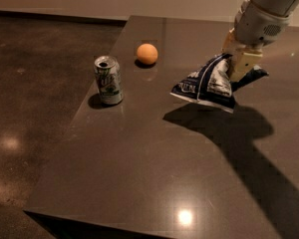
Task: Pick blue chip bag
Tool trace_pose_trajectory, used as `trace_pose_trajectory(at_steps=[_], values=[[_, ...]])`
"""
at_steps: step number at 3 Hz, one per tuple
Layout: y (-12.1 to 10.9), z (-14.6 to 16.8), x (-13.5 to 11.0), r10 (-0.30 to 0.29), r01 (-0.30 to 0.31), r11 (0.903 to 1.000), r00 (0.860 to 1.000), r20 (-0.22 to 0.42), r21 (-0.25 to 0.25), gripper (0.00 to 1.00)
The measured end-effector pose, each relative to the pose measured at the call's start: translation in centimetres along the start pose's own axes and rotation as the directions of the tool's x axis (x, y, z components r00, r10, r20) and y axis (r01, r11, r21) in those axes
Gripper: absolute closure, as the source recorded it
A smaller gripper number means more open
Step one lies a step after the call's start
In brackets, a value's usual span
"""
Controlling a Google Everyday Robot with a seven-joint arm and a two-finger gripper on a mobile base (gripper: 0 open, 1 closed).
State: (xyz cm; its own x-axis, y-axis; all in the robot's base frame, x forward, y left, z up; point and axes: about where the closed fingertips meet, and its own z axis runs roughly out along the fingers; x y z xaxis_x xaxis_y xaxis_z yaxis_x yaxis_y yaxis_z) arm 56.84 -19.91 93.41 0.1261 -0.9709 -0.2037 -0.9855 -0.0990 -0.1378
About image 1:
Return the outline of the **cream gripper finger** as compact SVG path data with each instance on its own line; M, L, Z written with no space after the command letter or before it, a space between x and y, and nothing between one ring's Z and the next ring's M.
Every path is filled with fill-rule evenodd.
M231 82L240 81L262 58L261 49L231 48L227 50L231 55L230 66L227 72Z
M232 28L226 35L221 51L223 53L233 55L238 47L239 47L239 42L236 40L235 37L235 29Z

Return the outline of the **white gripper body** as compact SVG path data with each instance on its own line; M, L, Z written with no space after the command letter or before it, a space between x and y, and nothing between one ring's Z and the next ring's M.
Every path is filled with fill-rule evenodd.
M274 15L252 0L244 0L235 16L234 36L246 46L266 46L277 40L289 21L289 16Z

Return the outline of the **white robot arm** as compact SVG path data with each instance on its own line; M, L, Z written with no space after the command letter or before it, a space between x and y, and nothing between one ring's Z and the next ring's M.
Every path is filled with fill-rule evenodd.
M262 58L262 48L275 42L289 25L299 0L244 0L222 51L230 54L228 77L241 80Z

